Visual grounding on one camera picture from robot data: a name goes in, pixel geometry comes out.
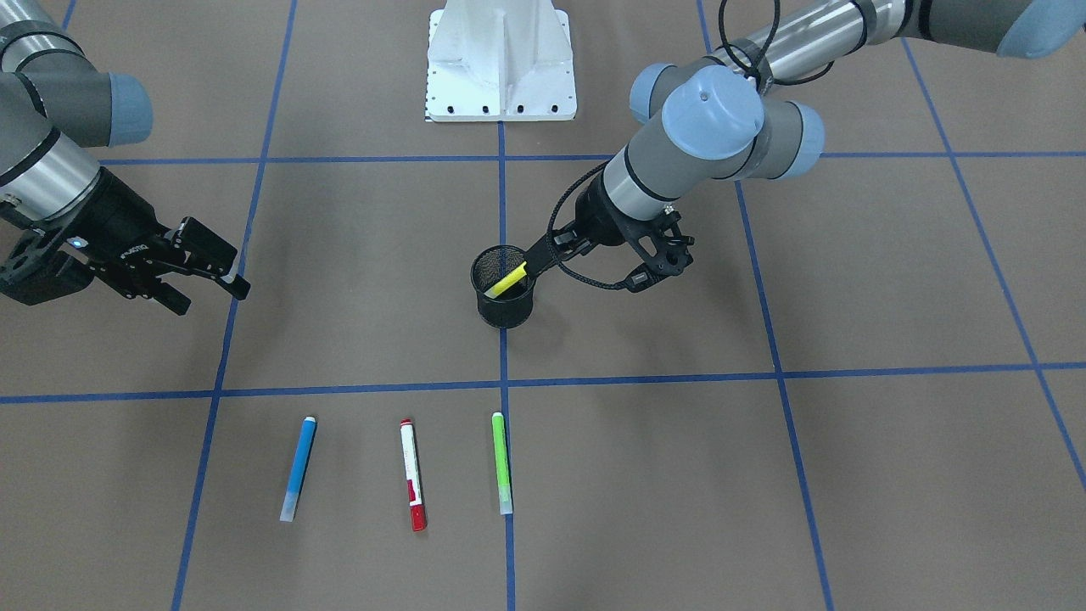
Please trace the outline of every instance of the yellow marker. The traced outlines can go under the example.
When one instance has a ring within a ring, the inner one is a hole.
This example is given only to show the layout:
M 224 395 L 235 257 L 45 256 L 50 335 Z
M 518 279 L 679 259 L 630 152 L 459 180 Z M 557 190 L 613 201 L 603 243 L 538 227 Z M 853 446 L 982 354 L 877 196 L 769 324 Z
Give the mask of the yellow marker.
M 519 267 L 509 271 L 507 276 L 497 280 L 497 282 L 495 282 L 494 285 L 490 287 L 490 290 L 488 290 L 483 294 L 489 298 L 497 298 L 498 294 L 502 294 L 506 290 L 509 290 L 509 287 L 519 282 L 527 275 L 528 275 L 528 262 L 526 260 L 521 263 Z

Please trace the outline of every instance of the blue joint cap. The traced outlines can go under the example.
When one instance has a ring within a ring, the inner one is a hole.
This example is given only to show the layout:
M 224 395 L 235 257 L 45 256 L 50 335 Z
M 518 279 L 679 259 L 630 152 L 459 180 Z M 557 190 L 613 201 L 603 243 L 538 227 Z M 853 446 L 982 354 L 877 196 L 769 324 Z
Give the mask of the blue joint cap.
M 754 85 L 722 65 L 694 73 L 668 96 L 660 114 L 664 131 L 677 147 L 708 161 L 737 154 L 766 122 Z
M 135 144 L 151 135 L 154 112 L 147 89 L 135 76 L 110 73 L 113 119 L 110 125 L 110 145 Z
M 825 124 L 822 123 L 822 117 L 810 106 L 798 102 L 790 101 L 788 103 L 799 109 L 799 118 L 804 123 L 804 133 L 799 137 L 799 152 L 796 153 L 796 158 L 792 161 L 787 170 L 774 180 L 806 174 L 808 169 L 815 167 L 815 163 L 822 156 L 822 151 L 825 149 Z
M 1035 60 L 1064 46 L 1086 24 L 1084 0 L 1033 0 L 999 42 L 1001 58 Z
M 633 80 L 633 87 L 630 87 L 630 112 L 633 113 L 633 118 L 637 123 L 642 125 L 648 123 L 651 116 L 648 104 L 653 99 L 656 79 L 669 67 L 674 67 L 674 64 L 653 64 L 641 71 L 637 78 Z

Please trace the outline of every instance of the cable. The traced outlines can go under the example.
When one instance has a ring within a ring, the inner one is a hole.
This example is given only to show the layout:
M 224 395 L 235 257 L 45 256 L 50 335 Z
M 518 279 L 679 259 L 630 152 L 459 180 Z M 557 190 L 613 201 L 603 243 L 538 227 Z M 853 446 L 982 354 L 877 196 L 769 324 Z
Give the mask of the cable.
M 766 36 L 766 41 L 758 49 L 758 53 L 754 58 L 747 58 L 750 60 L 750 65 L 747 65 L 746 63 L 742 62 L 738 59 L 738 55 L 736 55 L 735 51 L 732 50 L 732 43 L 728 40 L 728 34 L 724 31 L 724 7 L 727 5 L 728 5 L 728 0 L 720 0 L 720 9 L 717 11 L 717 26 L 720 29 L 720 46 L 724 49 L 724 52 L 728 53 L 728 58 L 732 60 L 732 62 L 734 62 L 735 65 L 740 67 L 740 69 L 743 71 L 744 76 L 747 77 L 753 76 L 760 87 L 762 82 L 762 76 L 761 76 L 761 71 L 758 69 L 758 66 L 766 59 L 766 53 L 769 52 L 769 46 L 772 44 L 773 38 L 776 37 L 776 30 L 781 26 L 781 0 L 773 0 L 773 22 L 769 26 L 769 34 Z M 818 74 L 804 78 L 798 78 L 795 80 L 774 80 L 774 82 L 785 87 L 793 85 L 804 85 L 806 82 L 810 82 L 812 80 L 822 78 L 823 76 L 825 76 L 828 72 L 830 72 L 830 68 L 832 67 L 833 67 L 833 62 L 830 62 L 825 64 L 825 67 L 822 68 L 822 71 L 819 72 Z
M 551 213 L 551 218 L 546 222 L 546 236 L 547 236 L 546 249 L 547 252 L 551 253 L 551 258 L 556 263 L 558 263 L 558 267 L 560 267 L 563 271 L 566 271 L 566 275 L 568 275 L 569 277 L 580 280 L 589 285 L 594 285 L 596 288 L 602 288 L 604 290 L 621 290 L 626 288 L 626 285 L 622 282 L 609 282 L 609 283 L 602 282 L 599 280 L 592 279 L 588 276 L 582 276 L 581 273 L 578 273 L 577 271 L 570 269 L 569 267 L 566 266 L 565 263 L 561 262 L 561 259 L 558 258 L 558 249 L 555 247 L 554 245 L 554 221 L 555 219 L 558 218 L 558 211 L 561 209 L 561 204 L 566 203 L 566 200 L 569 199 L 569 195 L 572 194 L 578 187 L 584 183 L 585 180 L 598 174 L 604 167 L 607 167 L 608 163 L 610 162 L 605 161 L 599 165 L 590 169 L 588 174 L 578 178 L 577 181 L 570 184 L 569 188 L 566 189 L 566 192 L 564 192 L 561 196 L 558 198 L 558 203 L 555 204 L 554 211 Z

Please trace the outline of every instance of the pencil cup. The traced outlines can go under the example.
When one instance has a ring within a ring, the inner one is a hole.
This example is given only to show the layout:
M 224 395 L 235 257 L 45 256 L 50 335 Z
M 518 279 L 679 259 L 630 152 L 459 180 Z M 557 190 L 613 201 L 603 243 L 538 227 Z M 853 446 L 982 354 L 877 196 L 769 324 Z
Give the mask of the pencil cup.
M 471 263 L 471 285 L 476 289 L 479 316 L 497 329 L 513 329 L 532 314 L 532 291 L 535 278 L 525 276 L 496 297 L 485 292 L 497 280 L 525 262 L 525 251 L 515 245 L 492 245 Z

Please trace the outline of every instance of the white marker with red cap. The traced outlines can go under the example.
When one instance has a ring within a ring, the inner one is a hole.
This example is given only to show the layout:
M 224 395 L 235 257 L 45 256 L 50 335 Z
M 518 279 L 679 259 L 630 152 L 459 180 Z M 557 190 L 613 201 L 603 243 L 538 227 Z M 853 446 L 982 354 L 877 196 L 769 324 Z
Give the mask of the white marker with red cap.
M 422 486 L 418 483 L 415 423 L 409 418 L 400 422 L 400 441 L 404 447 L 404 471 L 407 473 L 407 507 L 411 508 L 411 527 L 417 533 L 426 530 L 426 509 L 422 507 Z

